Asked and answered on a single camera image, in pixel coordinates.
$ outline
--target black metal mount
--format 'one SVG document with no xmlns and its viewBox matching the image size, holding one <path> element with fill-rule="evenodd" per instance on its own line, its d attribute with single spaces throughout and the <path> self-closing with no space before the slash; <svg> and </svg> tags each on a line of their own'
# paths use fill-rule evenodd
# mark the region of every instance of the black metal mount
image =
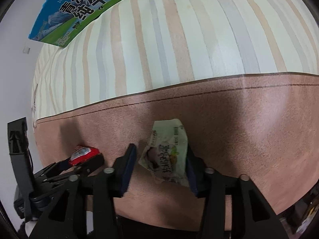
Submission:
<svg viewBox="0 0 319 239">
<path fill-rule="evenodd" d="M 129 186 L 137 157 L 134 144 L 128 146 L 124 156 L 117 158 L 112 167 L 96 176 L 88 175 L 104 164 L 101 154 L 64 174 L 60 173 L 70 168 L 69 159 L 53 163 L 33 176 L 25 119 L 8 124 L 8 140 L 21 195 L 15 201 L 21 206 L 16 210 L 24 213 L 26 220 L 39 217 L 30 239 L 86 238 L 87 195 L 93 195 L 94 238 L 122 238 L 113 198 L 121 198 Z M 232 239 L 288 239 L 275 212 L 247 175 L 224 176 L 194 156 L 190 147 L 186 174 L 194 195 L 205 198 L 198 239 L 224 238 L 226 195 L 232 195 Z"/>
<path fill-rule="evenodd" d="M 275 212 L 257 186 L 243 174 L 224 176 L 188 148 L 186 173 L 197 198 L 205 198 L 198 239 L 223 239 L 225 195 L 232 195 L 232 239 L 288 239 Z"/>
</svg>

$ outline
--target crumpled food wrapper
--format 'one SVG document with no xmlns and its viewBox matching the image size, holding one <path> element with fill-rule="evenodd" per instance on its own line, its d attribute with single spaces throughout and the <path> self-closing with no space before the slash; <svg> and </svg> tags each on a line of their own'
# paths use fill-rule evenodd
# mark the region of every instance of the crumpled food wrapper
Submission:
<svg viewBox="0 0 319 239">
<path fill-rule="evenodd" d="M 169 181 L 189 187 L 185 173 L 188 140 L 179 119 L 155 121 L 138 163 L 148 169 L 156 183 Z"/>
</svg>

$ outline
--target red package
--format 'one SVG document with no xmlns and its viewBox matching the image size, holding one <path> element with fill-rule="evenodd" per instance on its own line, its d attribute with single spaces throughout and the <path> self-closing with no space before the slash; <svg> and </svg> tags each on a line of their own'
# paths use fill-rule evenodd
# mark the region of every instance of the red package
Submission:
<svg viewBox="0 0 319 239">
<path fill-rule="evenodd" d="M 70 157 L 69 164 L 72 166 L 76 165 L 98 154 L 99 150 L 96 148 L 77 146 L 75 152 Z"/>
</svg>

